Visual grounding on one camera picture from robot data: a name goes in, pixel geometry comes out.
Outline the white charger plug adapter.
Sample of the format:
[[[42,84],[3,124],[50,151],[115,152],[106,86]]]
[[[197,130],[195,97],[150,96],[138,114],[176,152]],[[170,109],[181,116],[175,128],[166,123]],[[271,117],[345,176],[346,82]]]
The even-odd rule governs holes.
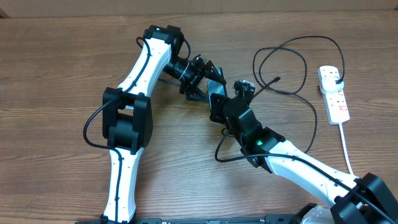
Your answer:
[[[320,91],[323,94],[334,93],[344,88],[344,82],[339,77],[321,77]]]

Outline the white power strip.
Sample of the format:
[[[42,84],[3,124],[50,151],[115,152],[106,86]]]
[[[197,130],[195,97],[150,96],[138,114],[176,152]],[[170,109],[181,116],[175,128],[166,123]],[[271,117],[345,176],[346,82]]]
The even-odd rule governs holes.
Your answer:
[[[324,65],[318,69],[320,86],[321,77],[339,77],[336,67]],[[343,89],[334,93],[322,94],[325,104],[326,115],[330,124],[343,124],[350,119],[348,106]]]

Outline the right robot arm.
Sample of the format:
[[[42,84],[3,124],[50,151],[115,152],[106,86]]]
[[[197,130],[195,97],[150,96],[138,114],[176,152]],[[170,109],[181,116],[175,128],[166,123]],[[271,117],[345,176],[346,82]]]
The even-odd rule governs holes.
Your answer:
[[[294,182],[325,204],[310,208],[297,223],[397,223],[397,200],[382,179],[372,173],[359,178],[312,158],[256,119],[249,106],[251,82],[237,81],[234,88],[230,98],[224,85],[208,82],[210,119],[234,136],[241,160]]]

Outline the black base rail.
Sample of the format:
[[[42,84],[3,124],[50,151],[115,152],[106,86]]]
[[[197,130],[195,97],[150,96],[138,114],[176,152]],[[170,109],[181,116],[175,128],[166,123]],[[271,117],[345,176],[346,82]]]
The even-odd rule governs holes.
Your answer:
[[[292,214],[266,215],[264,217],[239,217],[239,218],[188,218],[162,220],[160,218],[133,218],[132,224],[289,224],[299,223],[302,217]]]

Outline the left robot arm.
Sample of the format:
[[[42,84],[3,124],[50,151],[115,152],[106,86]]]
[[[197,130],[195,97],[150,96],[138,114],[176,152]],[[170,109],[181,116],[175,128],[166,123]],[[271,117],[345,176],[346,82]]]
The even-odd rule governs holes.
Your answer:
[[[203,78],[220,85],[220,68],[197,55],[179,57],[185,41],[179,27],[150,26],[144,31],[142,52],[127,78],[103,93],[103,137],[111,155],[108,203],[100,223],[134,223],[135,188],[139,160],[153,131],[150,96],[162,72],[180,82],[180,93],[190,101],[207,103],[198,88]]]

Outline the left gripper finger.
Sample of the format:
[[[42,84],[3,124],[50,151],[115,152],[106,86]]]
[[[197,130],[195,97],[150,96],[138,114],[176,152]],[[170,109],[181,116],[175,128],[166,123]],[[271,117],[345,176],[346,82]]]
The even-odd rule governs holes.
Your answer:
[[[223,78],[221,73],[217,71],[211,60],[208,60],[205,64],[205,77],[222,85],[226,84],[226,80]]]
[[[201,101],[208,103],[209,99],[197,86],[189,86],[185,90],[186,100],[188,101]]]

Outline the Samsung Galaxy smartphone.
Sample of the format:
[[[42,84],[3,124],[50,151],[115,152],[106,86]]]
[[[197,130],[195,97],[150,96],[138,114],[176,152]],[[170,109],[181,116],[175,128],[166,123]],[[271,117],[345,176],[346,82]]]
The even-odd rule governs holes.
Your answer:
[[[226,85],[222,85],[214,80],[208,80],[207,89],[208,89],[208,101],[209,101],[210,108],[212,107],[212,102],[211,102],[212,94],[216,93],[216,94],[220,94],[223,96],[228,95],[226,92]]]

